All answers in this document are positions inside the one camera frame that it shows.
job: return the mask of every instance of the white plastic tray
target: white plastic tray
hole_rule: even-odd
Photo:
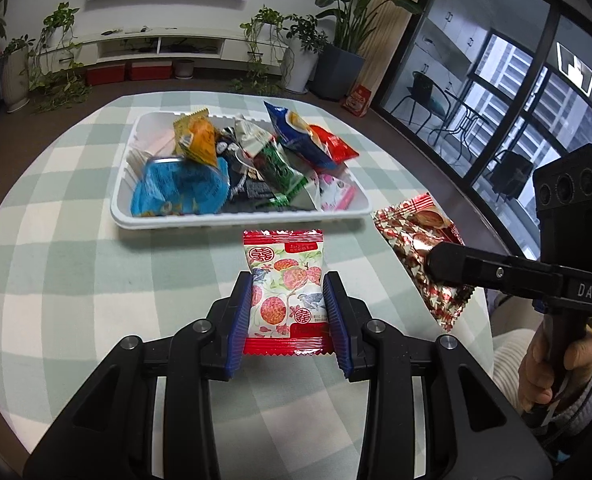
[[[114,221],[124,229],[161,229],[168,227],[222,226],[244,224],[276,224],[278,222],[311,222],[346,218],[361,218],[372,213],[369,197],[351,171],[343,164],[334,175],[345,182],[357,186],[356,195],[349,208],[344,211],[284,211],[254,213],[218,213],[207,215],[156,216],[138,218],[132,216],[130,205],[137,181],[134,174],[142,172],[142,164],[131,160],[130,153],[137,142],[148,144],[161,137],[173,137],[173,122],[180,117],[180,112],[150,112],[141,115],[132,127],[130,138],[122,154],[116,185],[112,195],[110,211]],[[217,128],[234,125],[234,116],[209,116]],[[252,121],[272,132],[269,121]]]

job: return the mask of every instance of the green and white tablecloth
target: green and white tablecloth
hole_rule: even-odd
[[[374,208],[425,191],[389,154],[326,111],[268,100],[327,127],[361,152],[350,167]],[[238,273],[246,270],[241,227],[127,232],[109,213],[134,121],[150,111],[205,106],[214,114],[268,117],[263,99],[252,96],[122,97],[56,140],[0,207],[0,410],[28,450],[120,338],[173,335],[228,296]],[[434,339],[441,333],[370,219],[315,225],[325,233],[325,270],[338,270],[348,294],[362,298],[374,317],[407,335]],[[491,372],[491,332],[481,290],[452,333]],[[153,445],[159,475],[161,390]],[[225,480],[355,478],[367,383],[343,380],[335,356],[246,356],[233,381],[211,384],[211,395]],[[425,444],[419,415],[421,474]]]

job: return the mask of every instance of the blue snack package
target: blue snack package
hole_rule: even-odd
[[[287,108],[277,107],[265,102],[271,123],[281,144],[298,153],[311,166],[319,170],[335,170],[338,165],[325,151],[323,143],[297,113]]]
[[[150,159],[132,196],[132,216],[217,213],[229,193],[227,161],[218,169],[178,156]]]

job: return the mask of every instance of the red label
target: red label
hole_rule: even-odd
[[[285,243],[285,252],[304,253],[306,251],[315,251],[318,248],[316,242],[288,242]]]
[[[306,308],[299,308],[294,314],[294,319],[300,324],[309,323],[311,321],[311,312]]]
[[[275,253],[271,247],[252,247],[249,250],[249,257],[257,262],[271,262],[274,256]]]

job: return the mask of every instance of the white tv cabinet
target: white tv cabinet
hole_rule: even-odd
[[[103,62],[137,59],[220,59],[247,62],[250,48],[242,32],[218,28],[150,28],[145,32],[115,32],[107,36],[91,34],[74,37],[81,47],[70,54],[52,48],[42,56],[43,72],[58,72],[67,68],[73,59],[85,66]],[[286,46],[271,46],[269,39],[258,40],[263,64],[278,67]],[[195,52],[179,52],[187,46]]]

